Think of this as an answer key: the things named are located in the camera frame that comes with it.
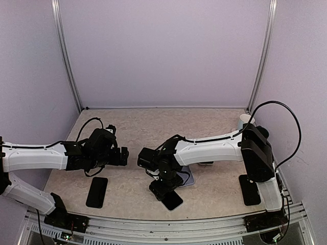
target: white backdrop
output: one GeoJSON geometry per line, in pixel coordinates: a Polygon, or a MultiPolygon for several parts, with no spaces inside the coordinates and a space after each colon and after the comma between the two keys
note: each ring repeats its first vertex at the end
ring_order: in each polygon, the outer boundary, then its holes
{"type": "Polygon", "coordinates": [[[60,1],[83,106],[246,107],[269,3],[60,1]]]}

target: black smartphone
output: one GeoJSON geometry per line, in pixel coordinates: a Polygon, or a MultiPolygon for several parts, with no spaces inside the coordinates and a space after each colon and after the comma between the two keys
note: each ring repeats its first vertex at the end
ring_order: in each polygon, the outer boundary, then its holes
{"type": "Polygon", "coordinates": [[[90,208],[102,208],[108,179],[94,177],[87,195],[86,205],[90,208]]]}
{"type": "Polygon", "coordinates": [[[240,175],[239,181],[245,206],[260,204],[261,198],[256,183],[250,181],[247,175],[240,175]]]}
{"type": "Polygon", "coordinates": [[[169,211],[173,211],[183,203],[183,199],[175,191],[171,191],[165,195],[161,202],[169,211]]]}

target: metal frame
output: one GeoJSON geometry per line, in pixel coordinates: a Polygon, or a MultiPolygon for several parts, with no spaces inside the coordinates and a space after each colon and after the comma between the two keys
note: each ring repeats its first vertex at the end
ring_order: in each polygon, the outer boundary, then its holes
{"type": "Polygon", "coordinates": [[[258,95],[259,87],[260,87],[260,84],[262,81],[262,76],[264,73],[264,69],[265,69],[265,65],[266,65],[266,61],[267,61],[267,57],[268,57],[268,51],[269,51],[270,41],[271,41],[271,37],[272,37],[273,26],[274,26],[274,22],[275,22],[276,9],[277,9],[277,0],[270,0],[270,8],[269,8],[269,15],[268,15],[268,22],[267,22],[267,27],[266,27],[264,45],[263,45],[262,52],[261,52],[258,71],[257,71],[256,77],[255,77],[254,87],[252,90],[249,104],[247,106],[248,111],[252,111],[252,109],[253,109],[254,102],[258,95]]]}
{"type": "Polygon", "coordinates": [[[81,99],[80,99],[80,96],[79,96],[79,93],[77,90],[77,86],[76,86],[73,72],[72,72],[72,67],[71,67],[71,64],[70,64],[69,58],[68,58],[68,52],[67,52],[67,47],[66,47],[66,43],[65,43],[65,36],[64,36],[64,32],[63,32],[63,26],[62,26],[61,15],[60,15],[59,1],[51,0],[51,2],[52,2],[53,16],[55,19],[57,34],[58,34],[58,38],[59,38],[61,54],[62,54],[63,62],[65,65],[65,69],[67,72],[69,86],[71,88],[77,110],[79,113],[81,113],[83,110],[83,105],[82,105],[82,102],[81,102],[81,99]]]}
{"type": "MultiPolygon", "coordinates": [[[[312,231],[302,203],[291,204],[291,224],[299,223],[306,245],[314,245],[312,231]]],[[[243,244],[243,238],[257,232],[247,233],[244,226],[244,216],[235,215],[221,218],[198,220],[170,220],[150,221],[119,218],[104,218],[89,216],[89,226],[86,233],[74,232],[75,240],[71,244],[243,244]]],[[[41,222],[44,236],[54,238],[61,234],[62,229],[52,227],[41,222]]],[[[38,233],[37,215],[30,210],[22,226],[22,233],[18,245],[26,245],[31,232],[38,233]]]]}

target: robotic arm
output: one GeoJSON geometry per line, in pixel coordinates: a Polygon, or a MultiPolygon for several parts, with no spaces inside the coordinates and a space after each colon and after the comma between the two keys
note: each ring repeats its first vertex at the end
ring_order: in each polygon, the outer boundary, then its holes
{"type": "Polygon", "coordinates": [[[93,168],[102,169],[105,165],[126,166],[129,153],[126,147],[118,147],[115,131],[116,128],[109,125],[106,129],[95,129],[87,139],[78,142],[59,141],[52,145],[12,144],[2,142],[0,137],[0,194],[44,213],[51,225],[66,228],[65,223],[68,223],[69,227],[72,223],[69,219],[76,217],[67,216],[60,196],[38,190],[12,171],[36,168],[66,171],[83,169],[86,174],[93,168]],[[63,217],[64,221],[58,221],[59,217],[63,217]]]}
{"type": "Polygon", "coordinates": [[[183,179],[177,174],[183,166],[212,161],[244,161],[248,178],[258,186],[266,210],[280,211],[283,200],[270,143],[254,125],[250,124],[242,134],[237,135],[238,132],[190,140],[174,137],[167,140],[161,150],[143,148],[137,164],[155,177],[149,188],[161,201],[168,192],[183,185],[183,179]]]}

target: beige tabletop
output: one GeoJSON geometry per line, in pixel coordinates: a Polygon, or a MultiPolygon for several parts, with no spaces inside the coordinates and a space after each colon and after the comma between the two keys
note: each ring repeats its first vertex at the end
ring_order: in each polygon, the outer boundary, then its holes
{"type": "MultiPolygon", "coordinates": [[[[53,170],[45,191],[61,196],[68,212],[103,217],[174,220],[231,216],[264,210],[262,204],[247,207],[243,203],[239,175],[245,174],[243,162],[221,161],[212,166],[191,165],[195,184],[180,187],[176,192],[184,200],[169,212],[149,190],[153,180],[137,166],[137,156],[143,147],[156,148],[169,137],[180,134],[187,138],[217,136],[235,130],[238,109],[113,109],[84,110],[68,140],[75,140],[82,125],[91,117],[99,117],[107,126],[117,128],[119,146],[127,146],[128,166],[106,166],[98,177],[108,178],[105,200],[101,209],[85,205],[92,178],[82,170],[53,170]]],[[[92,121],[81,138],[101,127],[92,121]]]]}

